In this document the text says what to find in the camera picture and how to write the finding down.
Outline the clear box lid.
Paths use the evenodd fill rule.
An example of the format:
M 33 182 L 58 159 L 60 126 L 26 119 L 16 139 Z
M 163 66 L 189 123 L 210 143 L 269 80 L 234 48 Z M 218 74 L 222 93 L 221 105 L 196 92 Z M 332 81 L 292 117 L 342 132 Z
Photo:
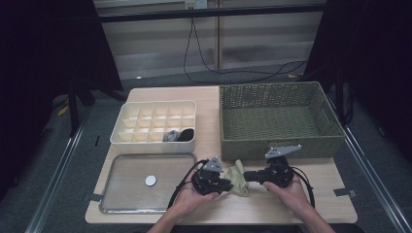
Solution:
M 111 166 L 100 201 L 104 214 L 160 214 L 194 165 L 192 154 L 125 154 Z

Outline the white divided storage box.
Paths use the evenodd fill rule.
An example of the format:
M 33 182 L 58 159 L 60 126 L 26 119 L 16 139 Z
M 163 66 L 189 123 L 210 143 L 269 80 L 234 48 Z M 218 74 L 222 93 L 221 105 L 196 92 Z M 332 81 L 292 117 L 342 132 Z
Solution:
M 127 102 L 110 141 L 121 153 L 191 153 L 196 103 L 191 100 Z

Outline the person's right hand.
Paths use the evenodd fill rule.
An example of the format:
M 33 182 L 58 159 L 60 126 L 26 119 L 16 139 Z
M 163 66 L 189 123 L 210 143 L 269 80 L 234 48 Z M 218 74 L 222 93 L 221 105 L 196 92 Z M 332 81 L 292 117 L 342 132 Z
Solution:
M 293 176 L 287 187 L 279 187 L 271 182 L 264 182 L 263 186 L 274 193 L 298 219 L 304 220 L 313 212 L 298 176 Z

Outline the beige sock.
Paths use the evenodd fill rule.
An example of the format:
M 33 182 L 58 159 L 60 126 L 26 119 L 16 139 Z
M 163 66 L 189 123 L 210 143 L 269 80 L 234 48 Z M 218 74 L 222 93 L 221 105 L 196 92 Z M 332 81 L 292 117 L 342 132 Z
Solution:
M 244 166 L 240 159 L 237 159 L 232 166 L 227 170 L 227 178 L 232 182 L 243 182 L 244 179 Z
M 230 180 L 233 188 L 230 190 L 238 196 L 247 197 L 249 195 L 249 184 L 245 181 L 243 170 L 236 166 L 230 167 L 224 177 Z

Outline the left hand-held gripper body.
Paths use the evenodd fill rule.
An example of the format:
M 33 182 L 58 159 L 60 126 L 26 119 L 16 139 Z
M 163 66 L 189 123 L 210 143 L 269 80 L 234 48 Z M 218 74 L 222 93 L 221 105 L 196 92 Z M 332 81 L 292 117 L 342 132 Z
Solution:
M 219 184 L 220 174 L 224 171 L 223 166 L 216 157 L 202 160 L 201 163 L 202 166 L 191 177 L 192 185 L 201 195 L 216 192 L 218 185 L 225 185 Z

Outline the black horizontal bar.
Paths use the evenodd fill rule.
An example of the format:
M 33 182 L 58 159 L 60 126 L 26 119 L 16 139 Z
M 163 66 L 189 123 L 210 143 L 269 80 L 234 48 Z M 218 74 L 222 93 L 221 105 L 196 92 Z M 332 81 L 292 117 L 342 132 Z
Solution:
M 267 7 L 247 7 L 247 8 L 221 8 L 221 9 L 203 9 L 203 10 L 179 10 L 163 11 L 151 13 L 134 13 L 134 14 L 109 14 L 99 15 L 96 20 L 99 22 L 126 22 L 126 21 L 144 21 L 144 20 L 163 20 L 179 18 L 197 18 L 197 17 L 233 17 L 233 16 L 252 16 L 252 15 L 271 15 L 271 14 L 297 14 L 323 12 L 327 4 L 309 4 L 309 5 L 286 5 L 286 6 L 267 6 Z

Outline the person's left hand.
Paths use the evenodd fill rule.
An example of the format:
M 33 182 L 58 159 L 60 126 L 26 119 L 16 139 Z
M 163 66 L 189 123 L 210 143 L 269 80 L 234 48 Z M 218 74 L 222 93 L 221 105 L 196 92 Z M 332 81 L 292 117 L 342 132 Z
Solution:
M 168 209 L 175 219 L 180 219 L 187 216 L 202 204 L 215 200 L 219 197 L 218 192 L 212 192 L 206 195 L 199 194 L 191 183 L 191 177 L 193 175 L 194 171 L 192 171 L 185 179 L 184 185 L 180 189 L 172 207 Z

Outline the metal floor rail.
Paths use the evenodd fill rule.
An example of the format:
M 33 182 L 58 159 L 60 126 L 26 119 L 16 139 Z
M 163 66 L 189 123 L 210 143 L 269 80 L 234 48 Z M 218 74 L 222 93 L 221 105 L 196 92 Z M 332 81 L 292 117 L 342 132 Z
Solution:
M 347 111 L 346 142 L 334 159 L 351 192 L 356 225 L 365 233 L 412 233 L 412 164 L 358 100 Z
M 86 134 L 92 107 L 80 110 L 80 126 L 68 138 L 64 152 L 24 233 L 80 233 L 94 188 L 96 171 L 92 158 L 99 135 Z

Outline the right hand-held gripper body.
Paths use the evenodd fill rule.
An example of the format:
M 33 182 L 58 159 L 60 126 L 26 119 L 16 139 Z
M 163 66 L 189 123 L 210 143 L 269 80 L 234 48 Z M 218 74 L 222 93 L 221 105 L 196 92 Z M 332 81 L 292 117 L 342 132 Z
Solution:
M 264 169 L 264 181 L 280 187 L 288 186 L 293 178 L 293 169 L 286 155 L 302 149 L 302 145 L 271 147 L 265 154 L 267 167 Z

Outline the green woven basket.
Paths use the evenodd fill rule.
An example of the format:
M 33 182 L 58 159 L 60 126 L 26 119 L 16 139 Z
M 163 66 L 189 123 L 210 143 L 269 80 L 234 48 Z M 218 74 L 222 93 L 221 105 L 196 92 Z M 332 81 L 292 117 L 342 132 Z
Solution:
M 317 82 L 219 87 L 221 156 L 260 160 L 271 148 L 301 146 L 289 158 L 329 158 L 346 139 Z

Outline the white wall socket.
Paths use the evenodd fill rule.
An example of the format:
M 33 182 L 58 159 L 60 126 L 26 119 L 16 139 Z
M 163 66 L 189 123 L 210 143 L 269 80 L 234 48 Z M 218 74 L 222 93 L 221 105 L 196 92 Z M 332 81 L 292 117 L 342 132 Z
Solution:
M 187 10 L 202 10 L 207 9 L 207 0 L 185 0 L 185 8 Z

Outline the black curtain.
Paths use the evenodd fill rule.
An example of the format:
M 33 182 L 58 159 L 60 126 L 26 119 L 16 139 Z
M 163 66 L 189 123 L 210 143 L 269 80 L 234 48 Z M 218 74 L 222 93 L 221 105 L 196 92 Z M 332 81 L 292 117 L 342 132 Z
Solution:
M 52 101 L 121 90 L 93 0 L 0 0 L 0 201 L 31 159 Z
M 348 83 L 412 163 L 412 0 L 326 0 L 304 76 Z

